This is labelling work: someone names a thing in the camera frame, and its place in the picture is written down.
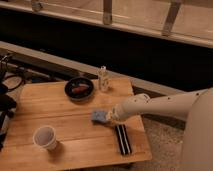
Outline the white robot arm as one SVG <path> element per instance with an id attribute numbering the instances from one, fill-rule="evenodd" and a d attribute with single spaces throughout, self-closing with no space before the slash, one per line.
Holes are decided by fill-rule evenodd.
<path id="1" fill-rule="evenodd" d="M 130 96 L 107 113 L 107 120 L 125 121 L 136 114 L 185 120 L 180 171 L 213 171 L 213 88 L 157 98 Z"/>

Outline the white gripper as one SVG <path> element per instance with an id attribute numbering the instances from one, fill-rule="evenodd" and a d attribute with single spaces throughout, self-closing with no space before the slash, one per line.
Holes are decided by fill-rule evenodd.
<path id="1" fill-rule="evenodd" d="M 126 121 L 128 119 L 128 114 L 124 111 L 121 104 L 116 104 L 107 112 L 106 119 L 108 121 Z"/>

